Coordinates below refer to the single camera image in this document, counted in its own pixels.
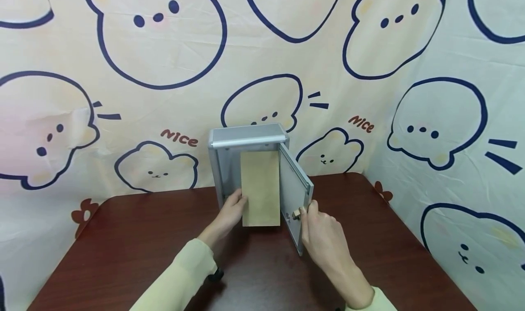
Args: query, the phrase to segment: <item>red flower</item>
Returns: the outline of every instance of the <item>red flower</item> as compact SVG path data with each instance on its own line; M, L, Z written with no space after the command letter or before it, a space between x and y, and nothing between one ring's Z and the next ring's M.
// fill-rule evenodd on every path
M75 239L77 239L80 233L84 230L88 222L93 218L93 214L98 210L99 205L97 203L91 204L91 198L85 199L80 203L80 210L71 212L71 218L73 222L78 224L77 231L75 232ZM86 211L89 211L89 218L84 220Z
M394 197L394 195L390 191L383 191L383 185L376 181L376 184L374 185L377 192L383 197L383 200L385 200L387 203L391 201L391 199Z

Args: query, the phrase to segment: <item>person's left hand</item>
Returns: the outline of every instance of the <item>person's left hand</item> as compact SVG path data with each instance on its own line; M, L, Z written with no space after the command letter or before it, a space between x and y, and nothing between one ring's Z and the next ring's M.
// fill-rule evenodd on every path
M225 201L215 220L213 220L197 238L206 243L210 248L213 248L215 243L225 238L239 220L241 220L242 211L247 201L248 197L242 196L241 189L236 190Z

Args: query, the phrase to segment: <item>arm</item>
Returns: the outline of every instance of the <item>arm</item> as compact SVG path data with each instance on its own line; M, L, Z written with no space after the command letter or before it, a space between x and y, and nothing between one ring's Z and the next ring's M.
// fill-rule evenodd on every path
M217 270L211 249L241 220L246 202L240 189L228 197L217 218L184 246L130 311L183 311L206 277Z
M341 224L319 212L317 201L308 211L301 208L301 226L304 246L346 301L346 311L396 311L379 288L370 286L350 256Z

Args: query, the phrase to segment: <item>hand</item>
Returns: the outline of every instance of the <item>hand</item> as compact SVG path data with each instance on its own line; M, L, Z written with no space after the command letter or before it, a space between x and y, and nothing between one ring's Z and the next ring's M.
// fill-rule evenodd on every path
M248 197L242 196L240 189L236 190L227 198L215 220L197 238L213 248L241 220L247 201Z
M374 290L350 256L341 224L334 217L319 212L312 200L308 211L301 208L303 244L312 260L327 274L349 307L369 307Z

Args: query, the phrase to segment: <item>backdrop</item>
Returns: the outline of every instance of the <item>backdrop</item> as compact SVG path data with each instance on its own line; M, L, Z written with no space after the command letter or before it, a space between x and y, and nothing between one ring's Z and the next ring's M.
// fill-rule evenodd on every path
M211 186L208 131L265 122L364 171L478 309L525 302L522 0L0 5L0 309L101 202Z

